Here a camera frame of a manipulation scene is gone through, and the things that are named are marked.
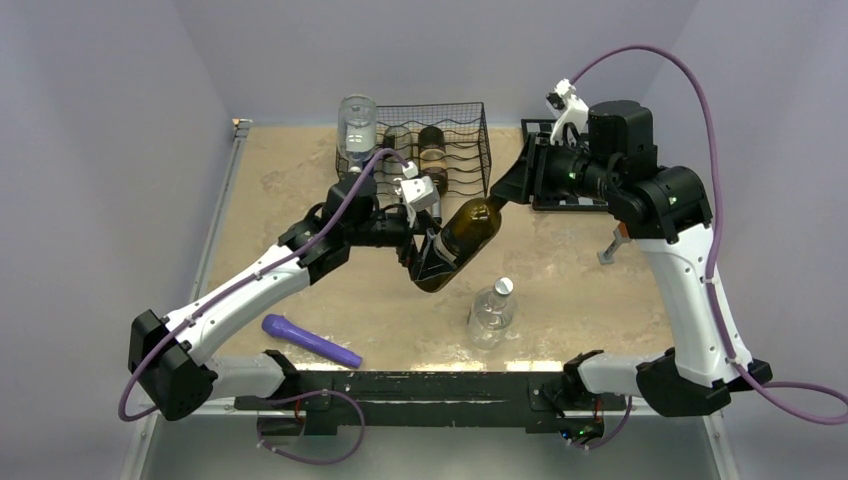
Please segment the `olive green wine bottle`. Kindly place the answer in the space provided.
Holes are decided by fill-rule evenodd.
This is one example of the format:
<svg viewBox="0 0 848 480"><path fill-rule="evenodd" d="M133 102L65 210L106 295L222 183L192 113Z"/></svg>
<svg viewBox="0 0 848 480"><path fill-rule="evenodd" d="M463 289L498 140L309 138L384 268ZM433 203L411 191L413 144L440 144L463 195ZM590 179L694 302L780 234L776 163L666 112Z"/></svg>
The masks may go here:
<svg viewBox="0 0 848 480"><path fill-rule="evenodd" d="M438 224L442 223L442 198L448 190L446 142L444 132L437 126L426 126L418 135L419 166L433 182L439 199L430 207L431 215Z"/></svg>

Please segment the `clear bottle white cap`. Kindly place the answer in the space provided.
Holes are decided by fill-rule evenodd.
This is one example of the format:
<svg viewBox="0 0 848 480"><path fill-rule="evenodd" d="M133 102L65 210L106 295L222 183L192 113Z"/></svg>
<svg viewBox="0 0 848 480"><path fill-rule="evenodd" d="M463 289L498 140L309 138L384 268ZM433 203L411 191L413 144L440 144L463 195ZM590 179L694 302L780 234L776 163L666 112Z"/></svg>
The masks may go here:
<svg viewBox="0 0 848 480"><path fill-rule="evenodd" d="M505 340L517 310L513 292L513 281L501 277L476 294L466 320L467 334L474 346L492 350Z"/></svg>
<svg viewBox="0 0 848 480"><path fill-rule="evenodd" d="M377 106L365 95L345 97L338 109L337 153L343 172L361 170L377 144Z"/></svg>

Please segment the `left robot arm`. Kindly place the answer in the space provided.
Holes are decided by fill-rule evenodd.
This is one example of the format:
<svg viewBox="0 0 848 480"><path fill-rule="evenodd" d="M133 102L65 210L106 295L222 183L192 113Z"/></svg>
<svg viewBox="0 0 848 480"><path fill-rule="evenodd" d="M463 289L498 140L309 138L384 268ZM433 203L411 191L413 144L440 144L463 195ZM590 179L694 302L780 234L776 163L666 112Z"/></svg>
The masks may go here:
<svg viewBox="0 0 848 480"><path fill-rule="evenodd" d="M381 207L371 177L347 174L235 277L164 316L139 314L130 329L131 380L121 399L140 386L153 403L149 410L171 421L221 397L260 397L275 409L292 405L298 382L286 374L280 354L227 362L216 353L263 311L344 265L354 247L394 248L416 279L425 251L415 238L437 232L429 209L440 192L426 175L396 186L399 200Z"/></svg>

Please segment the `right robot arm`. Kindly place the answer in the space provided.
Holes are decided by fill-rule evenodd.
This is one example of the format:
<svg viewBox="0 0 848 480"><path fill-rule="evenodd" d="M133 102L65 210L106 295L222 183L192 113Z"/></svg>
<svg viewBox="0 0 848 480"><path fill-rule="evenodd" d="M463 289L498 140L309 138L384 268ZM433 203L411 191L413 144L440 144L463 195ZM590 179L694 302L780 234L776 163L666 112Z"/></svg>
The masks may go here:
<svg viewBox="0 0 848 480"><path fill-rule="evenodd" d="M588 130L574 145L529 135L490 192L516 204L545 191L606 202L660 291L673 346L653 356L581 354L564 367L564 399L584 407L599 394L627 395L665 417L706 416L733 393L770 382L773 372L739 337L708 265L715 223L702 180L689 168L659 165L657 156L648 108L601 102L589 109Z"/></svg>

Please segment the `dark green wine bottle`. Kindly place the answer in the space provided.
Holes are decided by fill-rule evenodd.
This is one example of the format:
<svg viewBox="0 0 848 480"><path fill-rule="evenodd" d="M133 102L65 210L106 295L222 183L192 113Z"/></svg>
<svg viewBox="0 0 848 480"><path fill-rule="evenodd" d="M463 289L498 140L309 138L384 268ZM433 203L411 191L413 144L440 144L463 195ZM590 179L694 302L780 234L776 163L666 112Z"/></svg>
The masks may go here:
<svg viewBox="0 0 848 480"><path fill-rule="evenodd" d="M466 232L467 265L499 232L502 224L501 211L506 203L490 196L472 198L466 201L441 228L452 228ZM424 292L435 293L447 284L415 285Z"/></svg>

